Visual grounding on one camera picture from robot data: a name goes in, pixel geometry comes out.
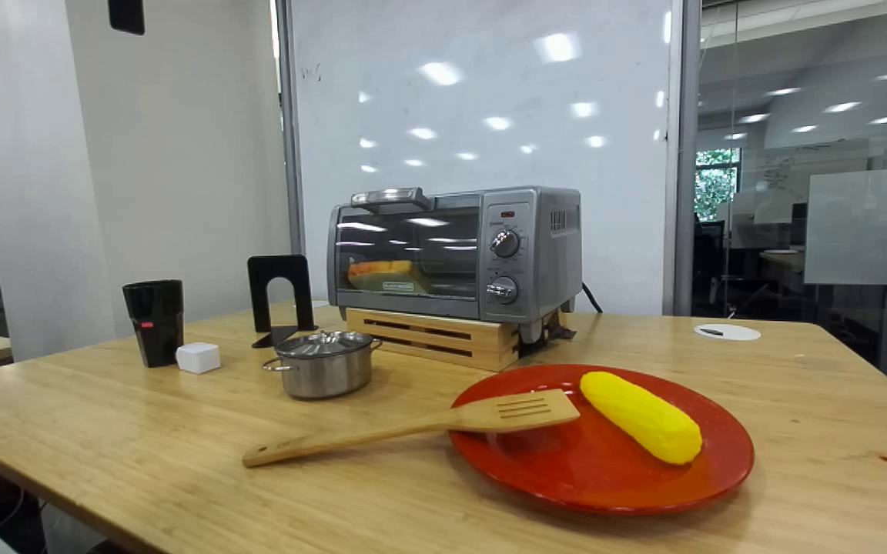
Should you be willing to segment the oven knob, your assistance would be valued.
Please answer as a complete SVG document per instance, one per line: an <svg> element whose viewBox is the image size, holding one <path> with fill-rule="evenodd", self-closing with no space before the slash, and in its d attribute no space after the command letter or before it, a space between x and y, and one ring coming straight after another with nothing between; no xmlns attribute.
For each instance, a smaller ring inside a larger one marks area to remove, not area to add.
<svg viewBox="0 0 887 554"><path fill-rule="evenodd" d="M500 257L500 258L510 258L520 246L520 233L510 232L510 228L500 228L491 240L491 248Z"/></svg>
<svg viewBox="0 0 887 554"><path fill-rule="evenodd" d="M516 299L520 287L515 278L495 278L486 282L486 296L495 299L495 301L505 301L510 305Z"/></svg>

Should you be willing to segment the whiteboard panel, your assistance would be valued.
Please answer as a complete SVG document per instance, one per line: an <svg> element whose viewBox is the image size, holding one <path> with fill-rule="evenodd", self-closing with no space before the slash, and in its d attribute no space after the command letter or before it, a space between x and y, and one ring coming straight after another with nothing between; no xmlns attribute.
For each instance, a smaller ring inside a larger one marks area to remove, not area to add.
<svg viewBox="0 0 887 554"><path fill-rule="evenodd" d="M303 248L358 190L582 194L610 314L677 296L677 177L703 0L277 0Z"/></svg>

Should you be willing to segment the black plastic cup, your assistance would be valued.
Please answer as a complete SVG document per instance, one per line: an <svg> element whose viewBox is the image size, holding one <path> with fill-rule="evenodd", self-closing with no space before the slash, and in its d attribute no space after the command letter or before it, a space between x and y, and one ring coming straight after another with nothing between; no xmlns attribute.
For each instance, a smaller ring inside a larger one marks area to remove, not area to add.
<svg viewBox="0 0 887 554"><path fill-rule="evenodd" d="M130 323L148 365L173 365L174 352L186 341L182 323L182 282L177 281L143 281L123 287Z"/></svg>

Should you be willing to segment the small white box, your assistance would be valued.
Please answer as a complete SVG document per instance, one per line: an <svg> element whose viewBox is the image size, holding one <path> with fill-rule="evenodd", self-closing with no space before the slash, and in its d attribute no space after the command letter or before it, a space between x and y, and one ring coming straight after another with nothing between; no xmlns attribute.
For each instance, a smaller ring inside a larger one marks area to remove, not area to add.
<svg viewBox="0 0 887 554"><path fill-rule="evenodd" d="M209 341L189 341L174 352L174 365L186 372L211 372L223 365L223 348Z"/></svg>

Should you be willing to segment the small steel pot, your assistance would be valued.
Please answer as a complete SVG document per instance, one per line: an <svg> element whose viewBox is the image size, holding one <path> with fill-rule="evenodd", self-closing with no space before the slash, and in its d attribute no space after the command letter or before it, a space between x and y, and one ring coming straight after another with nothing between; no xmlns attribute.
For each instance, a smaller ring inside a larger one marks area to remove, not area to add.
<svg viewBox="0 0 887 554"><path fill-rule="evenodd" d="M277 340L277 356L267 363L292 400L346 397L369 386L373 352L379 341L367 334L330 329Z"/></svg>

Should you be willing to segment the silver toaster oven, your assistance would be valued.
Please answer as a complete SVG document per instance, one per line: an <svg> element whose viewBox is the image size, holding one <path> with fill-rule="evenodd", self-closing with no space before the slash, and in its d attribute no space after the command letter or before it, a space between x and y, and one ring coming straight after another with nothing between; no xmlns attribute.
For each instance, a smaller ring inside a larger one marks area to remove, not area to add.
<svg viewBox="0 0 887 554"><path fill-rule="evenodd" d="M520 233L510 258L491 240ZM510 305L486 282L515 278ZM354 194L332 208L325 296L339 308L376 308L486 323L537 323L582 288L582 197L574 187L484 187L428 197L422 187Z"/></svg>

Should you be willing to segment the wooden crate stand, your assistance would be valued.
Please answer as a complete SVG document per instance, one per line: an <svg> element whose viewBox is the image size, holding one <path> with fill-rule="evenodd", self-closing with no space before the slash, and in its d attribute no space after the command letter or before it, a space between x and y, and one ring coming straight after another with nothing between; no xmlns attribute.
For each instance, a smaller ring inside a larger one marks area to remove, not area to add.
<svg viewBox="0 0 887 554"><path fill-rule="evenodd" d="M561 314L552 310L539 323L486 323L434 314L348 308L346 323L379 341L397 346L404 353L422 353L444 363L473 370L505 370L529 352L543 352L552 340L571 340Z"/></svg>

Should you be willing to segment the wooden slotted spatula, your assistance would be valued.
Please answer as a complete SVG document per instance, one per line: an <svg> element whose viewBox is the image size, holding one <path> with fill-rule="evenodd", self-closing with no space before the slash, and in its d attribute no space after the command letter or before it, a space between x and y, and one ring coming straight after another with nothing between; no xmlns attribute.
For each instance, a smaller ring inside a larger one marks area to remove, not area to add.
<svg viewBox="0 0 887 554"><path fill-rule="evenodd" d="M414 437L414 434L431 434L431 431L516 434L516 431L567 426L577 420L579 420L579 406L571 400L563 387L501 394L501 397L470 400L470 404L462 404L462 406L453 406L445 413L424 416L416 421L358 428L358 431L330 431L330 434L252 446L242 457L242 465L264 467L264 465L311 460L311 457L322 457L336 451L350 451L350 446Z"/></svg>

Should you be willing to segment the yellow toy corn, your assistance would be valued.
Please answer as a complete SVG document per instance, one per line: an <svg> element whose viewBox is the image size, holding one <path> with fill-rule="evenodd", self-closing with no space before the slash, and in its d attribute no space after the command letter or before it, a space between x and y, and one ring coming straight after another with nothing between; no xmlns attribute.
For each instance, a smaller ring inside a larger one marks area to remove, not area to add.
<svg viewBox="0 0 887 554"><path fill-rule="evenodd" d="M656 461L689 465L703 454L703 428L697 420L653 392L616 372L584 372L579 392Z"/></svg>

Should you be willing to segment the red plate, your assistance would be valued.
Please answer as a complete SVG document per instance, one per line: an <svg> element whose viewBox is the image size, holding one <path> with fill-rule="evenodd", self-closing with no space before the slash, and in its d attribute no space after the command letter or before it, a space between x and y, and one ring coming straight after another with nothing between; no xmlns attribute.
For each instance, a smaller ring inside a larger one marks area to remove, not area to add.
<svg viewBox="0 0 887 554"><path fill-rule="evenodd" d="M715 505L732 496L753 467L744 426L710 397L677 382L622 370L622 378L684 411L703 431L703 454L688 465L666 465L606 421L582 394L588 363L539 363L505 370L469 386L455 406L563 387L579 420L527 434L453 434L458 460L484 479L537 505L602 514L656 516Z"/></svg>

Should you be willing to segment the white table grommet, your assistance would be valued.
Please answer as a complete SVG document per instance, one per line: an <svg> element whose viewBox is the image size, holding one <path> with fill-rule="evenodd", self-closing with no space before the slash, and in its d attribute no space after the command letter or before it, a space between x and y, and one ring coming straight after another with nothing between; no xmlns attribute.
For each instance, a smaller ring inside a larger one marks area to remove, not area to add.
<svg viewBox="0 0 887 554"><path fill-rule="evenodd" d="M756 341L760 334L751 326L735 326L735 323L699 323L694 326L697 336L704 340L722 340L722 341Z"/></svg>

